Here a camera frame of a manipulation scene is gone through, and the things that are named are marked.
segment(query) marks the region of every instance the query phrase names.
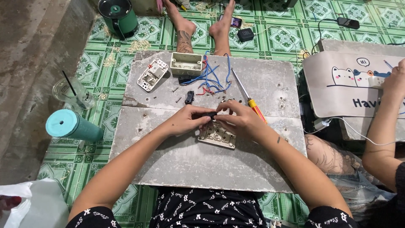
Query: screwdriver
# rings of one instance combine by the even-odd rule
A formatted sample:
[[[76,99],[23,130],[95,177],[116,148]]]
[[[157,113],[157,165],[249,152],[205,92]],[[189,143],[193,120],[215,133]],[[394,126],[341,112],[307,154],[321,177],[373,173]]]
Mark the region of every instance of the screwdriver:
[[[254,102],[254,100],[252,98],[249,97],[249,95],[247,95],[247,92],[245,90],[245,88],[243,87],[241,81],[239,80],[238,76],[236,75],[235,71],[233,70],[233,68],[231,68],[233,75],[235,76],[236,81],[238,82],[238,84],[241,86],[243,92],[245,93],[245,95],[247,96],[247,103],[249,105],[249,107],[251,107],[253,109],[253,111],[260,117],[260,119],[262,119],[263,122],[265,122],[267,124],[266,119],[263,116],[263,113],[260,111],[259,106],[256,105],[256,103]]]

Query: light blue lid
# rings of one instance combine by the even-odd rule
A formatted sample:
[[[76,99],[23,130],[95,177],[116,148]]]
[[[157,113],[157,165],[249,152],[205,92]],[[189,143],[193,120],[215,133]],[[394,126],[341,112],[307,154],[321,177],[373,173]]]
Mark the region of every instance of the light blue lid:
[[[77,116],[69,109],[58,110],[48,118],[45,128],[53,137],[69,135],[76,127]]]

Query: speech bubble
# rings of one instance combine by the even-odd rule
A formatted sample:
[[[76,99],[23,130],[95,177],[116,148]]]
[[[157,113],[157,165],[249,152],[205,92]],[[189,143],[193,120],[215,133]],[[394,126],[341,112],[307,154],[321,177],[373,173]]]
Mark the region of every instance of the speech bubble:
[[[368,67],[370,66],[370,61],[366,58],[358,58],[357,63],[361,66]]]

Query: green air fryer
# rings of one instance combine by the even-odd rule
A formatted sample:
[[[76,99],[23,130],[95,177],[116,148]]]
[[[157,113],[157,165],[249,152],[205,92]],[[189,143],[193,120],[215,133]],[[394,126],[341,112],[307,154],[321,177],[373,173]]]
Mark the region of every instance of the green air fryer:
[[[98,11],[103,16],[108,29],[121,41],[134,35],[138,27],[138,19],[130,0],[100,0]]]

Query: white plastic bag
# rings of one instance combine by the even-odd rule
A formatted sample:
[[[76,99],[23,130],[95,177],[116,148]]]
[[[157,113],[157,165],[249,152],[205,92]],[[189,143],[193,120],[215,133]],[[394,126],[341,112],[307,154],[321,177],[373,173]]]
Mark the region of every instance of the white plastic bag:
[[[59,184],[52,179],[0,186],[0,195],[20,196],[21,203],[10,212],[3,211],[0,227],[4,228],[63,228],[69,210]]]

